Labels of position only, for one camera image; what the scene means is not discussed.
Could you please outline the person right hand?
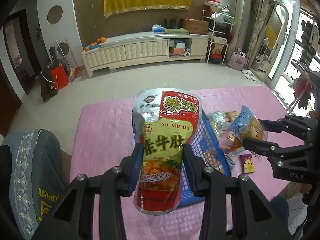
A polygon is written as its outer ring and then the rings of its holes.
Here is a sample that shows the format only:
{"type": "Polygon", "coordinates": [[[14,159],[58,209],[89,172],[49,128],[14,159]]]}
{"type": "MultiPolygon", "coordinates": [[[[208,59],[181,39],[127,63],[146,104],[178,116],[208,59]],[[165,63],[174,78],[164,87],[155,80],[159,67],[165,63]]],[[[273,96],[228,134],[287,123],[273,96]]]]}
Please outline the person right hand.
{"type": "Polygon", "coordinates": [[[302,194],[308,194],[311,188],[312,188],[312,185],[310,184],[303,184],[303,183],[299,184],[299,190],[302,194]]]}

